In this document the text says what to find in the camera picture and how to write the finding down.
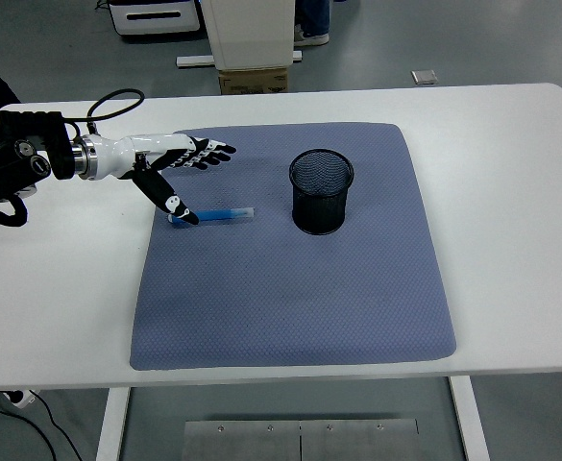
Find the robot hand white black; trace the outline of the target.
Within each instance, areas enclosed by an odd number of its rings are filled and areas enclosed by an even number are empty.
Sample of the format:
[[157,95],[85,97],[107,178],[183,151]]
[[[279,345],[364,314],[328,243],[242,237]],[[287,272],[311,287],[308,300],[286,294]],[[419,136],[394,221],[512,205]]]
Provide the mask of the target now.
[[114,176],[130,180],[160,210],[188,224],[199,218],[160,173],[166,168],[205,170],[231,159],[233,146],[185,133],[142,134],[112,141],[92,137],[97,152],[96,180]]

